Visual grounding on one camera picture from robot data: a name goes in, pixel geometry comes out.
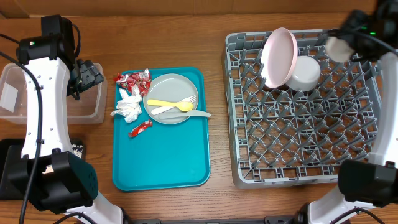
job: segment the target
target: clear plastic bin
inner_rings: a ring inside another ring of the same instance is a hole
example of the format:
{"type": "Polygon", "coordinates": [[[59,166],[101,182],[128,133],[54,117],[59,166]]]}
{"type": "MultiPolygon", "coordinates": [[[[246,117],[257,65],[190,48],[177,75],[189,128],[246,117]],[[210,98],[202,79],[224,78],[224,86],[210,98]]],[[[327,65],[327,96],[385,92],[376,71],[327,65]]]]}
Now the clear plastic bin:
{"type": "MultiPolygon", "coordinates": [[[[94,63],[94,66],[103,74],[100,64],[94,63]]],[[[102,123],[104,121],[107,89],[108,83],[104,77],[102,83],[83,92],[79,101],[68,96],[68,124],[102,123]]],[[[15,64],[6,65],[0,77],[0,119],[6,119],[15,124],[27,123],[25,77],[22,69],[15,64]]]]}

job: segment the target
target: crumpled white napkin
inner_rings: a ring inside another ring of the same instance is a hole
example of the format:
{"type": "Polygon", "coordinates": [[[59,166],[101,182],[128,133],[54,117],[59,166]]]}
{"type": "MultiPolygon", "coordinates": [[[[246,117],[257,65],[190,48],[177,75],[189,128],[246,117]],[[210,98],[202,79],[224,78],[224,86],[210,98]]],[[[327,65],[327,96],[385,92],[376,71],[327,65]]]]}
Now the crumpled white napkin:
{"type": "Polygon", "coordinates": [[[116,105],[117,110],[113,111],[111,116],[120,114],[124,116],[124,120],[127,123],[131,123],[142,113],[141,107],[139,106],[139,102],[141,102],[142,97],[139,94],[138,86],[134,85],[131,96],[129,96],[127,91],[123,88],[120,88],[119,92],[122,99],[118,101],[118,105],[116,105]]]}

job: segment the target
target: red candy wrapper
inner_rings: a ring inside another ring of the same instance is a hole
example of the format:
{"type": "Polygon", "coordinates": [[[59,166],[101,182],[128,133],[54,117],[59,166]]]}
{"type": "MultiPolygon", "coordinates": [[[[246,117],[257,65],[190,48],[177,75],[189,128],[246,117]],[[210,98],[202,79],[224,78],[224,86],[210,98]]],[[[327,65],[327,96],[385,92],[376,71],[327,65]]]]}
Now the red candy wrapper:
{"type": "Polygon", "coordinates": [[[145,131],[145,129],[152,127],[152,121],[149,119],[142,124],[138,125],[135,127],[130,133],[129,136],[130,138],[136,137],[139,133],[145,131]]]}
{"type": "Polygon", "coordinates": [[[134,85],[137,85],[140,95],[145,96],[149,91],[152,77],[149,70],[145,69],[141,72],[128,73],[125,75],[119,73],[114,81],[119,84],[121,88],[125,88],[130,93],[134,85]]]}

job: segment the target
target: dish rack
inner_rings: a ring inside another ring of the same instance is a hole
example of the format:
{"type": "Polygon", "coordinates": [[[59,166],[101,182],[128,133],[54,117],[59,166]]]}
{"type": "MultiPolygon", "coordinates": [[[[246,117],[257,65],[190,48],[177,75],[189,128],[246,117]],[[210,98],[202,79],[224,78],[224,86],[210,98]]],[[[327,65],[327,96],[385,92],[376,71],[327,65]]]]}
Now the dish rack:
{"type": "Polygon", "coordinates": [[[260,59],[272,32],[226,37],[224,88],[238,188],[337,182],[344,160],[367,161],[381,109],[380,66],[332,61],[325,31],[292,31],[299,56],[314,58],[321,68],[317,87],[308,92],[264,89],[260,59]]]}

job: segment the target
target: white fork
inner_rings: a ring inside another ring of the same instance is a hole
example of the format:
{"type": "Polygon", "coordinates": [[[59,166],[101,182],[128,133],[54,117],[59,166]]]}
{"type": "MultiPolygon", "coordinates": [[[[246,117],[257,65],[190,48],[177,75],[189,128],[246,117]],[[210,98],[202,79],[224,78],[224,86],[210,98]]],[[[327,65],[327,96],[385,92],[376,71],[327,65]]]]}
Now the white fork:
{"type": "MultiPolygon", "coordinates": [[[[187,101],[187,102],[194,103],[197,99],[198,99],[197,96],[190,96],[190,97],[187,97],[185,99],[182,99],[180,102],[187,101]]],[[[152,111],[150,111],[150,113],[152,115],[157,115],[157,114],[163,113],[164,111],[168,111],[169,109],[171,109],[173,107],[174,106],[160,106],[160,107],[155,108],[152,111]]]]}

